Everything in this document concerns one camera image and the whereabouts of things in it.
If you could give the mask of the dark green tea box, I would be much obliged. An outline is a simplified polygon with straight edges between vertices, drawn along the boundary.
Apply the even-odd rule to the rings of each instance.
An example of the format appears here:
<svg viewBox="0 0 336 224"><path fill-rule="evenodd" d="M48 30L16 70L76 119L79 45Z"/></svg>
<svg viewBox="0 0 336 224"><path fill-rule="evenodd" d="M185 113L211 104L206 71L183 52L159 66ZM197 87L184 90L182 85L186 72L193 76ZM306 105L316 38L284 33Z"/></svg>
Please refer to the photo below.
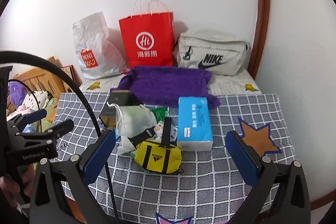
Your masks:
<svg viewBox="0 0 336 224"><path fill-rule="evenodd" d="M106 128L113 129L117 124L117 108L133 105L134 99L131 91L112 90L104 103L99 118Z"/></svg>

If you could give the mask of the yellow mini duffel pouch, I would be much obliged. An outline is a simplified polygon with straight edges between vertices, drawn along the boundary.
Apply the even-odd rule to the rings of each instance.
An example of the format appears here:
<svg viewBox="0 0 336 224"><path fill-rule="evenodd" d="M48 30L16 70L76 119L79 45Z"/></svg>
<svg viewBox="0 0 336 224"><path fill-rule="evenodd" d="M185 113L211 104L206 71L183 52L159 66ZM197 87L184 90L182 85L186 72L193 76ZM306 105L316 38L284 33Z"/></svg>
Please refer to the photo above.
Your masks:
<svg viewBox="0 0 336 224"><path fill-rule="evenodd" d="M163 147L157 141L146 140L137 146L134 160L149 172L179 174L181 172L182 151L172 144Z"/></svg>

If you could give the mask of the blue tissue pack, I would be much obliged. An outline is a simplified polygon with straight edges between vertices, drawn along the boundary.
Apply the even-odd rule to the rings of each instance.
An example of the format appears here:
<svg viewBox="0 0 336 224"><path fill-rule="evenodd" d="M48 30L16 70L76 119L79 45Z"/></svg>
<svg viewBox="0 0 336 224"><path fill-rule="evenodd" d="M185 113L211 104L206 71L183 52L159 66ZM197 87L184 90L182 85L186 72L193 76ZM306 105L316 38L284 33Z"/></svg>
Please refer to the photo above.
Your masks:
<svg viewBox="0 0 336 224"><path fill-rule="evenodd" d="M206 97L179 97L177 146L182 151L210 151L213 146Z"/></svg>

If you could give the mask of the green wet wipe packet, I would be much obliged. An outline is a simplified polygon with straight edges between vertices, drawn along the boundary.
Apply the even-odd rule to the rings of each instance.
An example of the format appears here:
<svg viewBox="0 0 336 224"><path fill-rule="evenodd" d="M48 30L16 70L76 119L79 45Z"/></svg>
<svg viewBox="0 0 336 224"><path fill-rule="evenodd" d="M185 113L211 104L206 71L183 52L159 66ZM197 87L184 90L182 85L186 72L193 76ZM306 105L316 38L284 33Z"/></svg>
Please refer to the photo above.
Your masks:
<svg viewBox="0 0 336 224"><path fill-rule="evenodd" d="M151 109L151 112L154 114L157 123L164 122L166 117L170 117L168 107L156 107Z"/></svg>

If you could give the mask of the purple plush toy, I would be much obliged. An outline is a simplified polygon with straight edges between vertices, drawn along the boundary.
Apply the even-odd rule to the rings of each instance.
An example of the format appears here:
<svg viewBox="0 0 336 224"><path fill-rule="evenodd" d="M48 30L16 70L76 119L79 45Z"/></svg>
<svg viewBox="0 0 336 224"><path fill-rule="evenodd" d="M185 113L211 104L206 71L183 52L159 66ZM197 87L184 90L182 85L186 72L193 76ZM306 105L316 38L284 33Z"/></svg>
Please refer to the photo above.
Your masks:
<svg viewBox="0 0 336 224"><path fill-rule="evenodd" d="M21 83L13 81L9 83L9 91L10 101L17 109L25 100L27 90Z"/></svg>

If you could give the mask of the wooden furniture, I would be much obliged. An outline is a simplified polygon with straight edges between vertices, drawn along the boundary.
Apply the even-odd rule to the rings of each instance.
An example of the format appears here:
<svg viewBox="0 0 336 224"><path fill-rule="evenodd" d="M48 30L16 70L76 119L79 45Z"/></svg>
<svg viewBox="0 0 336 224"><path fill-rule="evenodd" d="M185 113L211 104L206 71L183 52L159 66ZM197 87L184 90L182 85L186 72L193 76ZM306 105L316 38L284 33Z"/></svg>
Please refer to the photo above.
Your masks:
<svg viewBox="0 0 336 224"><path fill-rule="evenodd" d="M14 79L25 83L33 91L46 91L59 98L66 90L63 81L53 73L40 68L33 68L24 73L16 74Z"/></svg>

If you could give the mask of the grey checked blanket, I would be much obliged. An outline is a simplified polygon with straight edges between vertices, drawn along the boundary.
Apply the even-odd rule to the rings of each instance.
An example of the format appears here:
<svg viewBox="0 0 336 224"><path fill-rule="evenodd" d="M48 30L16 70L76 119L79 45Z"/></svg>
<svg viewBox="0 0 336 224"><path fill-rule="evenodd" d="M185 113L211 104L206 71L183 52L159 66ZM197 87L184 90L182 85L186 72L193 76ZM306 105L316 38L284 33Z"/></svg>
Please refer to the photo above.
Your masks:
<svg viewBox="0 0 336 224"><path fill-rule="evenodd" d="M240 132L240 120L251 127L268 124L280 148L271 155L289 164L294 147L275 94L221 96L210 110L213 147L205 152L184 152L182 173L161 175L143 170L128 154L113 151L95 182L94 198L110 215L138 223L154 223L157 214L171 220L191 218L193 223L216 223L232 217L251 191L225 147L231 130Z"/></svg>

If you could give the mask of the brown patterned box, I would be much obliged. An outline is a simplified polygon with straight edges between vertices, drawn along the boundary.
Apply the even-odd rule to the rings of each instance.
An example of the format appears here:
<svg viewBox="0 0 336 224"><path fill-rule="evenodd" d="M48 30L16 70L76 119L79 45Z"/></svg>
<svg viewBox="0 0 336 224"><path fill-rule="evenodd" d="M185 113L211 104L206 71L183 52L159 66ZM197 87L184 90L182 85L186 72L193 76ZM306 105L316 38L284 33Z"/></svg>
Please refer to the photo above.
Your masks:
<svg viewBox="0 0 336 224"><path fill-rule="evenodd" d="M71 80L76 84L77 87L82 84L82 81L80 80L80 77L74 69L73 65L61 67L61 70L71 78ZM66 93L72 93L73 90L70 88L70 86L65 81L62 82Z"/></svg>

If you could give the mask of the white lemon print sheet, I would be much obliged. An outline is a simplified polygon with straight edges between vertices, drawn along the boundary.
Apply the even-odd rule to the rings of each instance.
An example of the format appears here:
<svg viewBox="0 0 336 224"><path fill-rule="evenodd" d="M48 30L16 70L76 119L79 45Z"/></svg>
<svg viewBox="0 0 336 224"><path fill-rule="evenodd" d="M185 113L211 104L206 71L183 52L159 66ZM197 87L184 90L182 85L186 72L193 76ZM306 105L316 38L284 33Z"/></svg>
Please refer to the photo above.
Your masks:
<svg viewBox="0 0 336 224"><path fill-rule="evenodd" d="M82 92L105 92L118 87L124 75L106 77L97 80L85 80L80 90ZM208 91L214 96L235 95L235 94L261 94L260 88L246 69L241 69L235 76L212 75Z"/></svg>

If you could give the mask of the white Miniso plastic bag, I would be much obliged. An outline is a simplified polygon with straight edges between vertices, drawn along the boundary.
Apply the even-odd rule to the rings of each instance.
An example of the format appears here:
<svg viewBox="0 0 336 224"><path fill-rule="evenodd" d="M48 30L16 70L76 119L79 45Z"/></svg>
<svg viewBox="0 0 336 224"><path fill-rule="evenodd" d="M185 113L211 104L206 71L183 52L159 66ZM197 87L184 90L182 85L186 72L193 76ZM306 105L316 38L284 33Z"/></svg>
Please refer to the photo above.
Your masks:
<svg viewBox="0 0 336 224"><path fill-rule="evenodd" d="M111 43L103 12L96 12L72 24L76 57L85 79L117 76L129 66L117 47Z"/></svg>

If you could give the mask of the purple fluffy towel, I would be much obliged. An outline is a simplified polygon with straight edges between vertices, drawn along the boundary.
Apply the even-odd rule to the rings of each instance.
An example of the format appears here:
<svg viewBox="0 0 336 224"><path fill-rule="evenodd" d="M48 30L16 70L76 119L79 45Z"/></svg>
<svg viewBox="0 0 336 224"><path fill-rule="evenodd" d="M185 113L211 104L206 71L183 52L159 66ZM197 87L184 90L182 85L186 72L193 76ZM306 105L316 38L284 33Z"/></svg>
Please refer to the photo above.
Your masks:
<svg viewBox="0 0 336 224"><path fill-rule="evenodd" d="M177 107L179 97L205 97L213 109L220 102L208 93L211 77L211 72L202 69L136 66L110 91L128 90L140 103L166 107Z"/></svg>

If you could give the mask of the beige Nike bag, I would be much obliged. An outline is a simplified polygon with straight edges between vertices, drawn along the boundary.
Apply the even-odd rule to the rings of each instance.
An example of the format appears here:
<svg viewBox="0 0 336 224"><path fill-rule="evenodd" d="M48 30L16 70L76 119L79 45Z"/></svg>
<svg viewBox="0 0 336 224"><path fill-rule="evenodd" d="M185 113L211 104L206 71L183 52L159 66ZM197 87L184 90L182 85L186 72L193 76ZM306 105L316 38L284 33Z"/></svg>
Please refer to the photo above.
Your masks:
<svg viewBox="0 0 336 224"><path fill-rule="evenodd" d="M242 68L250 48L247 41L225 32L187 30L178 36L173 55L179 67L234 76Z"/></svg>

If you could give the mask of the red paper shopping bag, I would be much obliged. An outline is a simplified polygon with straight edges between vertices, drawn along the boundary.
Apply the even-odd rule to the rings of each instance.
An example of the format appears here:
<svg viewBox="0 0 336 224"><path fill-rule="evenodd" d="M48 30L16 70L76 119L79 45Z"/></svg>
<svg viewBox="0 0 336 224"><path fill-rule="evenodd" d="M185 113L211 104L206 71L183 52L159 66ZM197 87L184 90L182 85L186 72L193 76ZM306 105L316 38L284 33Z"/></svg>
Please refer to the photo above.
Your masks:
<svg viewBox="0 0 336 224"><path fill-rule="evenodd" d="M131 14L119 26L130 68L174 64L173 12Z"/></svg>

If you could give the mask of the brown wooden door frame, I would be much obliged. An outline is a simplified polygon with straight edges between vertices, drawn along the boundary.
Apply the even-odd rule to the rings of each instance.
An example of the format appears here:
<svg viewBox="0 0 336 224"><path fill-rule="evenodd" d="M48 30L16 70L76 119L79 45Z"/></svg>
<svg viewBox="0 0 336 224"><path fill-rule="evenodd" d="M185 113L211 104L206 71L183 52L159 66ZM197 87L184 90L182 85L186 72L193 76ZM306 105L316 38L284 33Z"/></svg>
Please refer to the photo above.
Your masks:
<svg viewBox="0 0 336 224"><path fill-rule="evenodd" d="M270 0L257 0L257 19L248 72L255 79L266 42L270 13Z"/></svg>

